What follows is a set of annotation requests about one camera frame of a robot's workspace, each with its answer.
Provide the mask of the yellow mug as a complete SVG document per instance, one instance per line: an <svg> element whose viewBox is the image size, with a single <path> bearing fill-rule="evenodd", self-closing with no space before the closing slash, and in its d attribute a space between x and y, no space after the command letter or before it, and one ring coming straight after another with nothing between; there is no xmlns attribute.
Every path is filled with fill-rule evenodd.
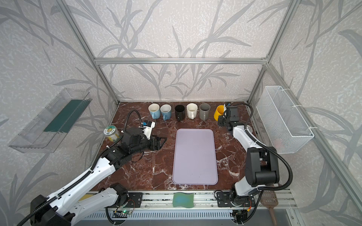
<svg viewBox="0 0 362 226"><path fill-rule="evenodd" d="M224 105L219 105L217 108L216 108L216 111L214 113L214 119L216 121L218 121L219 117L220 116L223 116L223 113L225 111L225 106Z"/></svg>

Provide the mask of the grey mug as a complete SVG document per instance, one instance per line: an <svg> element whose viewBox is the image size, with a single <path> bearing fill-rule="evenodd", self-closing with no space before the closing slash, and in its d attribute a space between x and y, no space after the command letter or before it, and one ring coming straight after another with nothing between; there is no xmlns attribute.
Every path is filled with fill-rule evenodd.
<svg viewBox="0 0 362 226"><path fill-rule="evenodd" d="M201 120L206 121L209 118L210 105L207 103L202 103L199 106L199 117Z"/></svg>

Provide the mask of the blue patterned mug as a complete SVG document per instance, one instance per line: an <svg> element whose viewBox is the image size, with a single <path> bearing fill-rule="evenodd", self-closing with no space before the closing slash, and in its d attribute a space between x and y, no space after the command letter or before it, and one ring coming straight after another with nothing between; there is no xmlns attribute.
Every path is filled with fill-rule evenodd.
<svg viewBox="0 0 362 226"><path fill-rule="evenodd" d="M172 107L169 104L164 104L160 107L161 114L163 116L163 120L169 120L172 116Z"/></svg>

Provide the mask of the light blue mug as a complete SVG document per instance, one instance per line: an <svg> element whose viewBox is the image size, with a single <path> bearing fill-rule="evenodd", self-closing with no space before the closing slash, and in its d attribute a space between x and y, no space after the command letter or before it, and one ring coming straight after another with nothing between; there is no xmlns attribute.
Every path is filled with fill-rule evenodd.
<svg viewBox="0 0 362 226"><path fill-rule="evenodd" d="M152 119L159 119L161 116L160 106L159 104L151 104L148 107L148 110L151 114Z"/></svg>

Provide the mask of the black mug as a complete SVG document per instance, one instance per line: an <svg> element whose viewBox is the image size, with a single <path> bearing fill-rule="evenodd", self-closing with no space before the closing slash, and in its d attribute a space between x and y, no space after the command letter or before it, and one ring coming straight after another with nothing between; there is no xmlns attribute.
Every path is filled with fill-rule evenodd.
<svg viewBox="0 0 362 226"><path fill-rule="evenodd" d="M186 109L184 105L177 105L175 107L175 117L178 122L185 120Z"/></svg>

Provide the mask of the white upside-down mug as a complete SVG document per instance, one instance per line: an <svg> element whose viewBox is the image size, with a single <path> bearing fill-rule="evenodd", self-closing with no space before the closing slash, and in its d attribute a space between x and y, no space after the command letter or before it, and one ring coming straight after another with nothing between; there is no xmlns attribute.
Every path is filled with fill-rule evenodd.
<svg viewBox="0 0 362 226"><path fill-rule="evenodd" d="M189 103L186 106L187 117L191 120L194 120L198 113L198 106L194 103Z"/></svg>

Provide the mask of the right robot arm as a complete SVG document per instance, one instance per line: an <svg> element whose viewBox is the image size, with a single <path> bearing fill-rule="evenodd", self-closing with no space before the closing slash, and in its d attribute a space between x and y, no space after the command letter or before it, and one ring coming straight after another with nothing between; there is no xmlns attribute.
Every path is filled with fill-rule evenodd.
<svg viewBox="0 0 362 226"><path fill-rule="evenodd" d="M253 196L258 192L284 190L293 181L293 171L289 163L277 153L274 147L266 146L252 134L248 129L251 116L246 122L240 121L238 106L239 104L225 104L223 112L217 120L218 125L225 127L246 151L245 176L233 184L230 191L232 202ZM285 184L272 187L271 185L280 181L279 162L286 167L288 179Z"/></svg>

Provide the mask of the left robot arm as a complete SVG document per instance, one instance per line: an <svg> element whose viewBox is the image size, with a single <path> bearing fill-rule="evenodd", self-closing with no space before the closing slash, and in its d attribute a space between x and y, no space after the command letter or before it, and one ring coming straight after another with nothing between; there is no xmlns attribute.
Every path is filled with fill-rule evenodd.
<svg viewBox="0 0 362 226"><path fill-rule="evenodd" d="M100 208L126 204L128 192L119 183L89 200L80 199L104 178L131 162L133 155L160 150L167 139L152 135L155 125L154 121L141 121L139 127L124 127L120 138L99 153L85 172L47 197L39 195L34 198L30 214L18 225L29 222L32 226L73 226Z"/></svg>

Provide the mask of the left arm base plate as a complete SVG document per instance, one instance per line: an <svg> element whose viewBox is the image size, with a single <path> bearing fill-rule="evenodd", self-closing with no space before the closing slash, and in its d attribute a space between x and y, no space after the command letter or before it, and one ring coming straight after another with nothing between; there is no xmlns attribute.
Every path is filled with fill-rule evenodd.
<svg viewBox="0 0 362 226"><path fill-rule="evenodd" d="M142 192L131 192L128 193L128 199L126 202L121 206L123 208L140 208L141 202L143 198Z"/></svg>

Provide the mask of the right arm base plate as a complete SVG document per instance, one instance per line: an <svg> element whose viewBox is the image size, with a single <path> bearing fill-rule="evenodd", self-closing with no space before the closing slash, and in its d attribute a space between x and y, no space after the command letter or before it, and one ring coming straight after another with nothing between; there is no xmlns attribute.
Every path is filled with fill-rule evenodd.
<svg viewBox="0 0 362 226"><path fill-rule="evenodd" d="M230 192L217 190L214 191L214 197L217 201L218 207L255 207L255 198L253 196L238 196L232 201Z"/></svg>

